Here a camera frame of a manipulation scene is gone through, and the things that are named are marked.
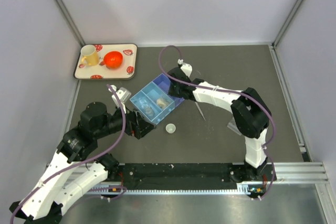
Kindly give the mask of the clear test tube rack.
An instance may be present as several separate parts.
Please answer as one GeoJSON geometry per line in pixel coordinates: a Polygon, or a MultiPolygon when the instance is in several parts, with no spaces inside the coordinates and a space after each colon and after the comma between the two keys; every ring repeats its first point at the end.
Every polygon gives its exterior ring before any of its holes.
{"type": "Polygon", "coordinates": [[[239,131],[239,129],[238,129],[238,127],[237,127],[236,122],[235,122],[234,119],[232,119],[232,120],[228,123],[227,127],[228,127],[230,130],[232,130],[233,132],[235,132],[236,134],[241,135],[241,132],[239,131]]]}

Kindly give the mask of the small glass bottle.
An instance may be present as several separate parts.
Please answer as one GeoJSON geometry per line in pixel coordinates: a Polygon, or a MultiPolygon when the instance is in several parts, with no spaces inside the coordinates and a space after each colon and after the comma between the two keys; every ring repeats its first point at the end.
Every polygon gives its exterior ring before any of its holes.
{"type": "Polygon", "coordinates": [[[145,106],[144,107],[144,112],[148,117],[153,117],[155,115],[154,110],[152,109],[151,106],[145,106]]]}

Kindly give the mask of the glass beaker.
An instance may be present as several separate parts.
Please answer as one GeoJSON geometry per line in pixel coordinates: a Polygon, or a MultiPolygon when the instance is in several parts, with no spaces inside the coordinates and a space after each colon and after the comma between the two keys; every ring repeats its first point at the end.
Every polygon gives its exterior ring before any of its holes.
{"type": "Polygon", "coordinates": [[[145,98],[138,98],[136,104],[139,108],[145,109],[148,106],[148,103],[145,98]]]}

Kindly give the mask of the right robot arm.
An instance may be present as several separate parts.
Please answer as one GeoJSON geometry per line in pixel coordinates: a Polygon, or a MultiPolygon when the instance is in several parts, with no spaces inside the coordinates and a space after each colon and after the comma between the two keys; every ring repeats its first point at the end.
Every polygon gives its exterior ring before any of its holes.
{"type": "Polygon", "coordinates": [[[169,95],[198,103],[207,103],[233,115],[238,131],[245,137],[245,174],[252,180],[264,174],[267,156],[264,152],[270,110],[253,88],[227,90],[202,79],[191,80],[183,66],[168,72],[169,95]]]}

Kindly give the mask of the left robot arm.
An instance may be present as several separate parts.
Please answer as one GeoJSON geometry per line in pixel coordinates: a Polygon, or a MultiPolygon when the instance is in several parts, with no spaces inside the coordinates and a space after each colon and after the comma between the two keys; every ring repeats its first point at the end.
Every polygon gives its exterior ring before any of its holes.
{"type": "Polygon", "coordinates": [[[69,176],[87,161],[98,140],[114,133],[140,139],[155,129],[138,111],[118,108],[108,113],[102,102],[92,102],[81,113],[73,129],[64,134],[53,158],[35,188],[22,201],[12,203],[10,221],[59,223],[65,213],[96,184],[114,180],[120,174],[119,162],[109,153],[94,157],[87,170],[66,185],[69,176]]]}

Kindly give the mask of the blue plastic organizer box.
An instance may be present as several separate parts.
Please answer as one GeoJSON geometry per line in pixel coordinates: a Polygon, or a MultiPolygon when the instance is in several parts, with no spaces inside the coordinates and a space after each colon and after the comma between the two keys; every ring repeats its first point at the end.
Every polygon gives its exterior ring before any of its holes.
{"type": "Polygon", "coordinates": [[[140,111],[142,116],[154,125],[158,125],[165,117],[168,116],[168,114],[170,114],[184,101],[183,98],[176,98],[169,95],[170,84],[171,82],[169,78],[164,74],[160,74],[130,99],[134,107],[140,111]],[[138,98],[146,99],[148,106],[151,106],[155,112],[155,115],[153,117],[148,117],[145,114],[144,110],[137,106],[136,100],[138,98]],[[164,98],[168,100],[170,102],[170,105],[162,110],[156,104],[158,98],[164,98]]]}

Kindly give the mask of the white plastic funnel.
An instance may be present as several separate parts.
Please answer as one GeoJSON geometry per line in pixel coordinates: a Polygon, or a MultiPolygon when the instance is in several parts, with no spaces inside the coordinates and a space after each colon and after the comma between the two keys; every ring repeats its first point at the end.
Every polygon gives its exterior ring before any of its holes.
{"type": "Polygon", "coordinates": [[[176,126],[173,123],[169,123],[166,125],[165,129],[169,134],[173,134],[176,131],[176,126]]]}

